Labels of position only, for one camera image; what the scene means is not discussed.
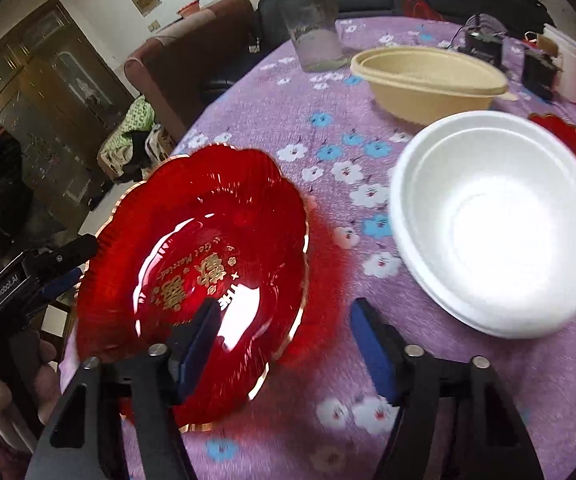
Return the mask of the bare left hand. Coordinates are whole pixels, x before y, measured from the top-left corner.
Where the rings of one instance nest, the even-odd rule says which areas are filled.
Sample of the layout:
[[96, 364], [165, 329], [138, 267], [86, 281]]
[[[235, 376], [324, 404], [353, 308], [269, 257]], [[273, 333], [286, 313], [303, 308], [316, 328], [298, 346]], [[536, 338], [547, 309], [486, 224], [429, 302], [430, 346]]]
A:
[[0, 437], [33, 453], [60, 397], [55, 347], [35, 330], [0, 337]]

